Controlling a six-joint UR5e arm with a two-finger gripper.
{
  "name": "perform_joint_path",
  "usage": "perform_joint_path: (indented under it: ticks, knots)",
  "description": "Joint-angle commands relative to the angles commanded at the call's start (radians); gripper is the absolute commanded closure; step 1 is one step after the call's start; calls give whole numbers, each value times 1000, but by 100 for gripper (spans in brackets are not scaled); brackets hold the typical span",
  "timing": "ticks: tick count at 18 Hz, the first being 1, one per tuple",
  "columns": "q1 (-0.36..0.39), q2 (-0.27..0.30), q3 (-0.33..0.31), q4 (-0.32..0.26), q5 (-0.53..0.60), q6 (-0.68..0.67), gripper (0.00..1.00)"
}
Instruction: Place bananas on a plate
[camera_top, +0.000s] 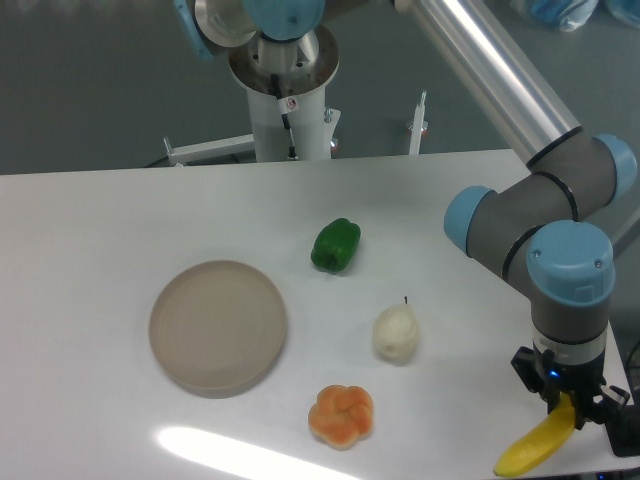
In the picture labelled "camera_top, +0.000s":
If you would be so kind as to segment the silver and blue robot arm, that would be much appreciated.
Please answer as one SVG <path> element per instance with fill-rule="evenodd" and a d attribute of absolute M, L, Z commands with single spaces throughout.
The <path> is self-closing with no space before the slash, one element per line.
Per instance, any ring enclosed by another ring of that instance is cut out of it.
<path fill-rule="evenodd" d="M 331 155 L 336 115 L 324 104 L 339 54 L 326 22 L 351 1 L 178 1 L 195 52 L 226 53 L 246 89 L 260 161 Z M 528 176 L 504 192 L 469 187 L 444 230 L 531 303 L 533 344 L 512 366 L 549 407 L 567 394 L 576 426 L 615 424 L 629 394 L 603 375 L 615 241 L 589 216 L 634 183 L 637 163 L 612 135 L 592 137 L 481 1 L 398 1 L 417 20 L 523 161 Z"/>

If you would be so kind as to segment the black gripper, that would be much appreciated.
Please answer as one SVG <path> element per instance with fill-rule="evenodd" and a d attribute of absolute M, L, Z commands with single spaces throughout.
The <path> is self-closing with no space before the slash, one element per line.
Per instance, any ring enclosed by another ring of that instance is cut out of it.
<path fill-rule="evenodd" d="M 588 422 L 614 420 L 630 400 L 626 390 L 605 384 L 603 370 L 606 335 L 580 344 L 561 343 L 545 335 L 533 336 L 533 348 L 520 347 L 511 366 L 526 389 L 547 405 L 557 405 L 560 391 L 573 393 L 575 428 Z"/>

